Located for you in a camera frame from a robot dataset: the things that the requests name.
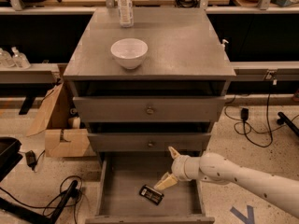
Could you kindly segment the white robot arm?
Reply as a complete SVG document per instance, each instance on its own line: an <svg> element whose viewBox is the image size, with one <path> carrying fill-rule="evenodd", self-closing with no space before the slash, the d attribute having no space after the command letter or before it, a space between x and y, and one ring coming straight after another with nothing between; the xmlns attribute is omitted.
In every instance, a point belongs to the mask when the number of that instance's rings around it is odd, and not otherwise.
<svg viewBox="0 0 299 224"><path fill-rule="evenodd" d="M173 159L172 173L166 172L154 186L168 189L179 181L199 180L209 183L235 183L277 208L299 217L299 182L279 175L271 175L237 165L217 153L204 153L201 157L182 155L168 148Z"/></svg>

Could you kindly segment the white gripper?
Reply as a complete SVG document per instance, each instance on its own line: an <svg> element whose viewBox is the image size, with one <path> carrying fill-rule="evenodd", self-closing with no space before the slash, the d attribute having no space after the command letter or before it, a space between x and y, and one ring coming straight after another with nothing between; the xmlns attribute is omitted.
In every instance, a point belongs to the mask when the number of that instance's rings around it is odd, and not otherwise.
<svg viewBox="0 0 299 224"><path fill-rule="evenodd" d="M168 189L176 185L178 181L191 181L199 178L199 157L179 155L179 152L173 147L169 147L168 150L174 159L171 166L172 174L166 172L154 185L156 190Z"/></svg>

